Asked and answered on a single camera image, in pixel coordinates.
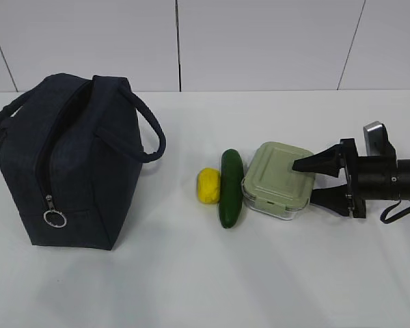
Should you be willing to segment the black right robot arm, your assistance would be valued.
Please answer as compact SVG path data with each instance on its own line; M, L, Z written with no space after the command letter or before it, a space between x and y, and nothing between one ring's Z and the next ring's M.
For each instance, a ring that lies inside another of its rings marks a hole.
M390 224L410 214L410 159L398 160L389 141L384 146L381 155L360 156L353 138L341 139L318 154L294 161L292 169L335 178L343 169L346 183L314 189L310 203L343 217L365 219L366 201L395 201L380 216L382 223Z

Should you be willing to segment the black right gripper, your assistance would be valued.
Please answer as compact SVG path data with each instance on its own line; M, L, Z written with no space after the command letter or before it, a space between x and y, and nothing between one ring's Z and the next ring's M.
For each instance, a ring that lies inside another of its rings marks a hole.
M392 145L387 154L359 156L354 139L341 139L318 154L294 161L292 170L339 177L341 156L344 161L347 186L314 189L310 204L329 209L341 216L348 215L346 192L351 197L351 212L354 218L366 218L367 200L398 200L398 168L396 153Z

